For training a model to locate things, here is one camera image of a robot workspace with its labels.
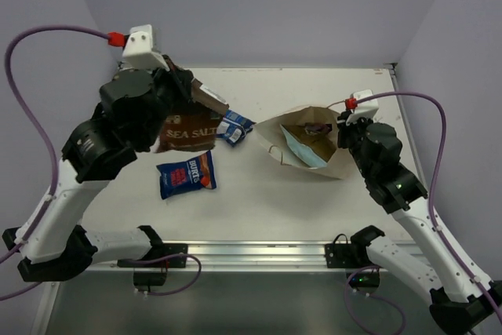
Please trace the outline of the purple snack packet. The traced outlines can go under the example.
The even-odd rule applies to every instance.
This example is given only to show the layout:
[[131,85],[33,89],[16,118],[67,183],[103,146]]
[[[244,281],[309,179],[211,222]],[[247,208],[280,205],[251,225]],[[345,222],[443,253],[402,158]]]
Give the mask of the purple snack packet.
[[326,135],[333,131],[331,124],[309,122],[304,125],[305,133],[308,135]]

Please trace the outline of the blue snack packet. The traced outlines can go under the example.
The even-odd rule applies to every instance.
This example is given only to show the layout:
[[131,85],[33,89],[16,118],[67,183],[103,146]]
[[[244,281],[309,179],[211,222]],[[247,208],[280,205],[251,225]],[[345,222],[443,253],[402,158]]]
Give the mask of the blue snack packet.
[[224,140],[231,147],[240,144],[246,135],[253,131],[255,122],[242,115],[227,110],[220,124],[216,128],[216,138]]

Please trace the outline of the dark brown snack bag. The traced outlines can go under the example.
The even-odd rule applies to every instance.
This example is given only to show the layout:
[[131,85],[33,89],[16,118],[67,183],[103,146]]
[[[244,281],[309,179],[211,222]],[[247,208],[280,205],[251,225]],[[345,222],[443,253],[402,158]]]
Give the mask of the dark brown snack bag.
[[152,151],[205,151],[214,148],[216,129],[223,120],[228,102],[199,81],[191,71],[175,65],[168,55],[163,56],[178,76],[191,80],[192,102],[176,105],[166,118]]

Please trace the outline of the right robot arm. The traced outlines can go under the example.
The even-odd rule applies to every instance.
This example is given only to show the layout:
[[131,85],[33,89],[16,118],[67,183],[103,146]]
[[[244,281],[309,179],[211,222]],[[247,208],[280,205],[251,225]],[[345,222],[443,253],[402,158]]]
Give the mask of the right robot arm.
[[441,330],[465,334],[492,314],[501,314],[501,282],[490,278],[463,250],[434,209],[417,176],[400,162],[395,129],[344,111],[337,119],[340,148],[350,152],[366,189],[411,236],[421,261],[368,226],[350,238],[349,256],[358,266],[376,265],[416,293]]

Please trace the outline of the blue Burts crisps bag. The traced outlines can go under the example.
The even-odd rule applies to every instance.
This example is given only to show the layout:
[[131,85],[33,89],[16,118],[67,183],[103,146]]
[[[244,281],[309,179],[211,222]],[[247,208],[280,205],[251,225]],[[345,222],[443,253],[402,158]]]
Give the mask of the blue Burts crisps bag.
[[157,165],[156,169],[159,172],[159,191],[162,200],[192,191],[217,188],[211,151],[184,162]]

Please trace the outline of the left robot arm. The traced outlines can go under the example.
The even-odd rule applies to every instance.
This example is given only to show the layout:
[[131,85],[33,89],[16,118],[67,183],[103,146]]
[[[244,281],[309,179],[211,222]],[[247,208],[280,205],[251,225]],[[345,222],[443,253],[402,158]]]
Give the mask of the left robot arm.
[[155,266],[167,248],[149,225],[94,232],[80,221],[97,195],[155,143],[175,107],[192,102],[194,75],[177,67],[120,71],[99,89],[90,119],[79,124],[56,162],[57,177],[29,221],[2,239],[22,259],[25,282],[63,282],[97,263]]

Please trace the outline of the olive brown snack bag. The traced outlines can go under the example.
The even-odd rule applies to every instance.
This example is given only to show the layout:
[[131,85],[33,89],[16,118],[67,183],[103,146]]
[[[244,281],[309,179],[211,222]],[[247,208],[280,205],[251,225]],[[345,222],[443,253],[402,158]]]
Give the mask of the olive brown snack bag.
[[310,168],[326,167],[336,151],[329,134],[308,135],[303,125],[280,125],[286,144],[294,155]]

